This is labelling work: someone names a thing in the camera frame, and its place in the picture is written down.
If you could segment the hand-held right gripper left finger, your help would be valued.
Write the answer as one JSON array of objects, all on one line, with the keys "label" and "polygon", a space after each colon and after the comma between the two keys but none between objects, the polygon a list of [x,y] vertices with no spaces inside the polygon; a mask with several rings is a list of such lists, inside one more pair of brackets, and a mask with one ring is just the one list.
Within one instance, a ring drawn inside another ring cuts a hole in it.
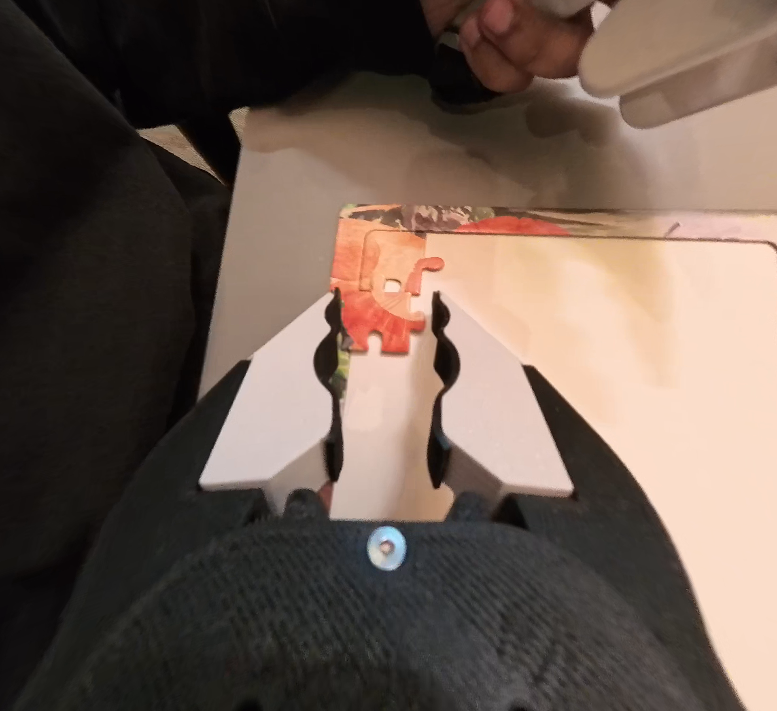
[{"label": "hand-held right gripper left finger", "polygon": [[339,368],[342,295],[326,294],[257,350],[200,474],[203,490],[261,489],[283,511],[298,489],[344,467]]}]

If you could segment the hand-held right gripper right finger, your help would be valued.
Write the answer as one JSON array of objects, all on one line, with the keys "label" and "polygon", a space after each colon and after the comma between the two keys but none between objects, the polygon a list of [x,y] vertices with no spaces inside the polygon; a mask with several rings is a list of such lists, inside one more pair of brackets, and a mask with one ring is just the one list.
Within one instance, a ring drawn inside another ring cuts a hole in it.
[{"label": "hand-held right gripper right finger", "polygon": [[575,484],[520,356],[450,294],[434,291],[433,368],[442,379],[427,467],[436,489],[572,496]]}]

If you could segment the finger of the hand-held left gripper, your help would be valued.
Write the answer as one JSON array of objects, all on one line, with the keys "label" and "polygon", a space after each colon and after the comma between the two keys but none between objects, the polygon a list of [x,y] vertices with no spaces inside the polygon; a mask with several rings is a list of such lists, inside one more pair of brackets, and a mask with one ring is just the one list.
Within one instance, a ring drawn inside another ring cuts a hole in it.
[{"label": "finger of the hand-held left gripper", "polygon": [[766,36],[776,36],[776,0],[619,0],[579,76],[593,96],[622,97]]},{"label": "finger of the hand-held left gripper", "polygon": [[624,119],[647,130],[776,87],[776,36],[766,36],[625,94]]}]

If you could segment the jigsaw puzzle frame board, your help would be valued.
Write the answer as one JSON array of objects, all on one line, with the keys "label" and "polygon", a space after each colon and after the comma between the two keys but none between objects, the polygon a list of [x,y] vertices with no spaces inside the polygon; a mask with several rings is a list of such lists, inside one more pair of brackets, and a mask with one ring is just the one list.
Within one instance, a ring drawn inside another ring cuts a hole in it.
[{"label": "jigsaw puzzle frame board", "polygon": [[659,512],[746,709],[776,709],[776,214],[522,211],[350,203],[334,288],[359,288],[368,232],[427,237],[408,354],[344,342],[347,461],[338,518],[439,520],[427,475],[442,379],[434,291],[535,368]]}]

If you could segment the red fan-patterned jigsaw piece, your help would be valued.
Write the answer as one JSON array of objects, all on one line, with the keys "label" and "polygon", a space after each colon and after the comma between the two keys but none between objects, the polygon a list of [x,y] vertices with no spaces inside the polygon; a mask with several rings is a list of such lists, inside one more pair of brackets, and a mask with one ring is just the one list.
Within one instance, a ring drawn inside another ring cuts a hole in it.
[{"label": "red fan-patterned jigsaw piece", "polygon": [[413,294],[408,289],[384,291],[341,286],[342,323],[351,338],[350,351],[368,351],[369,336],[381,336],[382,353],[408,354],[412,334],[427,328],[427,316],[412,308]]}]

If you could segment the orange corner jigsaw piece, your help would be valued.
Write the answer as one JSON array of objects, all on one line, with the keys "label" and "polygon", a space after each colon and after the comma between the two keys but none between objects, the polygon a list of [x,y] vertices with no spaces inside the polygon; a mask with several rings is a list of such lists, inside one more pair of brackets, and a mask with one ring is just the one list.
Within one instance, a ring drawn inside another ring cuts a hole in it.
[{"label": "orange corner jigsaw piece", "polygon": [[442,257],[427,255],[424,234],[375,229],[365,237],[359,288],[384,292],[387,280],[394,280],[399,282],[399,291],[418,297],[424,273],[443,268]]}]

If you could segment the person's left forearm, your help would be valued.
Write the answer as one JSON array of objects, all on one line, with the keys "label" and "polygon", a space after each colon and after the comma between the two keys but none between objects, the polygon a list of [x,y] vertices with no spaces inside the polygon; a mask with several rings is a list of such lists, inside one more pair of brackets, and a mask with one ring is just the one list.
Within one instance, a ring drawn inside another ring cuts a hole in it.
[{"label": "person's left forearm", "polygon": [[138,127],[276,103],[332,72],[428,75],[421,0],[106,0]]}]

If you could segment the person's left hand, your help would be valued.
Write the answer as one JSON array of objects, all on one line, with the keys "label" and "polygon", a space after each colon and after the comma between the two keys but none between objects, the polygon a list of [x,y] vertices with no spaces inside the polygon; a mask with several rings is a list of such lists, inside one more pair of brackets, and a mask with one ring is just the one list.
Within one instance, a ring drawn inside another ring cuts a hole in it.
[{"label": "person's left hand", "polygon": [[[474,0],[421,0],[433,36]],[[539,78],[578,75],[582,50],[594,32],[591,7],[553,17],[530,0],[486,0],[462,23],[459,39],[477,79],[496,93],[524,91]]]}]

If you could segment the person's black clothing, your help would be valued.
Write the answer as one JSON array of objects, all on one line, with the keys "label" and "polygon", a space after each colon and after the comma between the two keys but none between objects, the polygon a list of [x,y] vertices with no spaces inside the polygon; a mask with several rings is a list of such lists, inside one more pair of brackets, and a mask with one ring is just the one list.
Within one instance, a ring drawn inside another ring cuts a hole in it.
[{"label": "person's black clothing", "polygon": [[228,0],[2,0],[2,709],[194,402],[230,192],[140,127],[212,106]]}]

